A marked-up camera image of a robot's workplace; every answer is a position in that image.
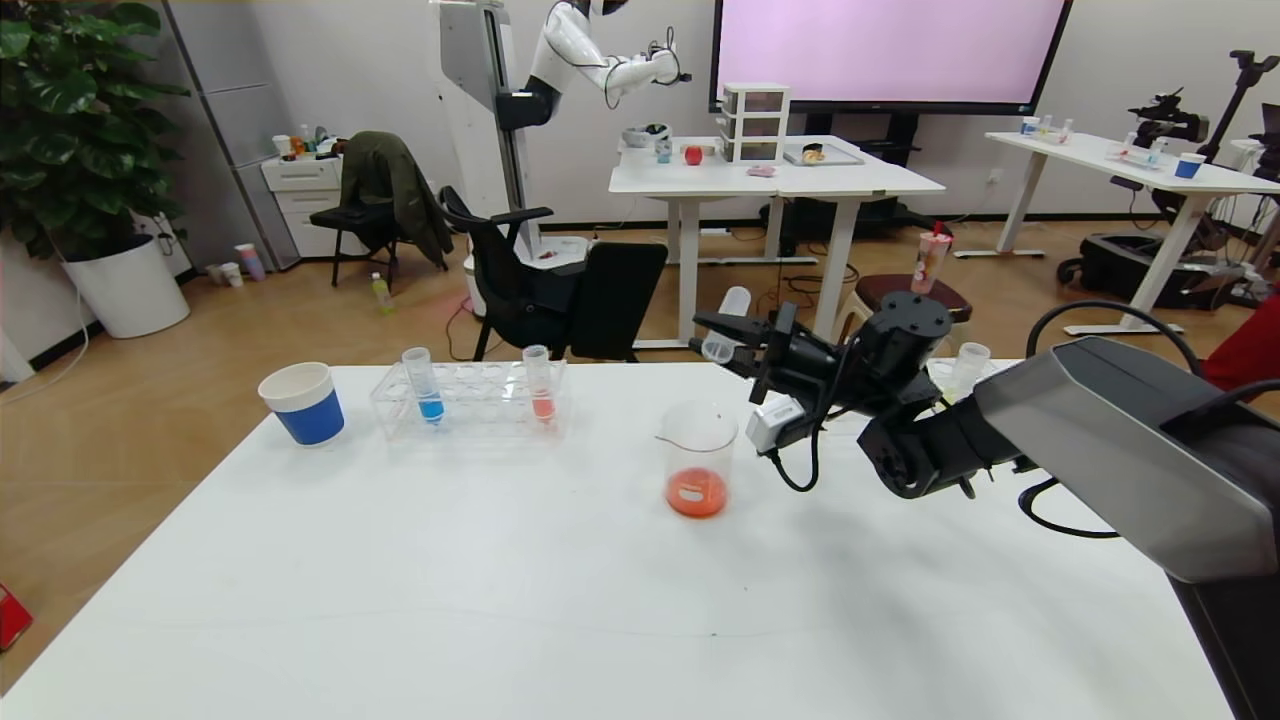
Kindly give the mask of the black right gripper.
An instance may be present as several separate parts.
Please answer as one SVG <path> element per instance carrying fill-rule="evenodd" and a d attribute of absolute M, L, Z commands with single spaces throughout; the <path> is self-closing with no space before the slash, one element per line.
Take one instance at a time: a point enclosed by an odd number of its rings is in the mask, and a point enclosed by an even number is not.
<path fill-rule="evenodd" d="M 754 377 L 751 404 L 764 404 L 771 393 L 803 405 L 856 402 L 847 345 L 824 340 L 804 325 L 792 304 L 785 304 L 772 324 L 726 313 L 696 313 L 694 323 L 707 334 L 691 338 L 689 348 L 735 375 Z"/>

